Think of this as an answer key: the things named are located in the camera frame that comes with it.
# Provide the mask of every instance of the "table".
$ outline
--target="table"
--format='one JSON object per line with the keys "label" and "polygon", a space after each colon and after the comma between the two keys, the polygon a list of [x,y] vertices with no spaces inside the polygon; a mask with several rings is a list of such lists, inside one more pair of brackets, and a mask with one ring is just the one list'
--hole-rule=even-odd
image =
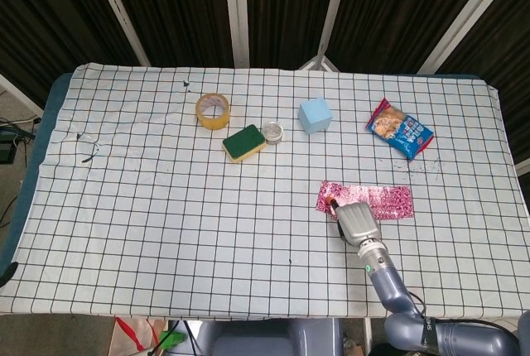
{"label": "table", "polygon": [[[209,92],[232,105],[215,132],[195,117]],[[436,134],[411,163],[364,129],[383,96]],[[307,136],[297,109],[316,97],[334,120]],[[222,139],[270,120],[284,142],[230,163]],[[354,250],[315,211],[322,180],[411,186],[415,217],[381,229],[429,315],[530,307],[528,212],[484,81],[87,64],[58,112],[0,311],[385,316]]]}

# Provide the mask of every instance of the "black curtain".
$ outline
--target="black curtain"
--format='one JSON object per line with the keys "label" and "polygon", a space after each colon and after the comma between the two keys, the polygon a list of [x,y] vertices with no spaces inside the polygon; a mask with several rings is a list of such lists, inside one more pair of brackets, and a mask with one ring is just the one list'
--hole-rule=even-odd
{"label": "black curtain", "polygon": [[226,0],[123,0],[153,66],[234,67]]}
{"label": "black curtain", "polygon": [[0,17],[0,73],[41,107],[78,65],[137,65],[107,0],[0,0]]}
{"label": "black curtain", "polygon": [[300,68],[316,55],[330,0],[248,0],[252,67]]}
{"label": "black curtain", "polygon": [[468,0],[341,0],[326,56],[341,71],[413,74]]}
{"label": "black curtain", "polygon": [[494,0],[438,73],[471,73],[498,89],[513,159],[530,158],[530,0]]}

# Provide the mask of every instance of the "blue table edge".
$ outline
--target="blue table edge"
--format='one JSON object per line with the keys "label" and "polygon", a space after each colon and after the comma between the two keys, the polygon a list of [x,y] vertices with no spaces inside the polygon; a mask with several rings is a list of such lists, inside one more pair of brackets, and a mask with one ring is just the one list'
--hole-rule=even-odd
{"label": "blue table edge", "polygon": [[[59,76],[50,88],[50,95],[42,114],[42,121],[36,135],[35,144],[31,153],[30,163],[27,166],[24,181],[19,191],[15,209],[9,224],[9,231],[0,253],[0,288],[15,274],[17,264],[12,262],[17,250],[18,242],[22,236],[27,216],[30,212],[31,201],[35,194],[36,182],[39,177],[39,166],[44,161],[51,133],[55,128],[60,107],[65,101],[73,73]],[[475,75],[398,75],[407,77],[434,77],[442,79],[480,79]]]}

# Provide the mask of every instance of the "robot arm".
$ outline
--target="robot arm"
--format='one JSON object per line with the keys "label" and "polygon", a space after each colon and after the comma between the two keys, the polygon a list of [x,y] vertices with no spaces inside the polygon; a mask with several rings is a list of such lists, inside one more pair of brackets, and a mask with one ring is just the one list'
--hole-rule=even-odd
{"label": "robot arm", "polygon": [[465,356],[519,355],[517,341],[501,330],[470,323],[436,321],[417,310],[385,245],[377,221],[366,203],[339,206],[330,201],[344,240],[359,250],[379,300],[393,313],[385,322],[392,346],[429,354]]}

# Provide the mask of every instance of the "small metal tin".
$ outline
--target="small metal tin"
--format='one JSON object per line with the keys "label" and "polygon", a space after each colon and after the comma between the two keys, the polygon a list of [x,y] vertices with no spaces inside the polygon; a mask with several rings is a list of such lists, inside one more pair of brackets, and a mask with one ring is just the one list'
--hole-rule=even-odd
{"label": "small metal tin", "polygon": [[276,122],[270,122],[263,126],[262,134],[267,144],[276,145],[283,138],[283,127]]}

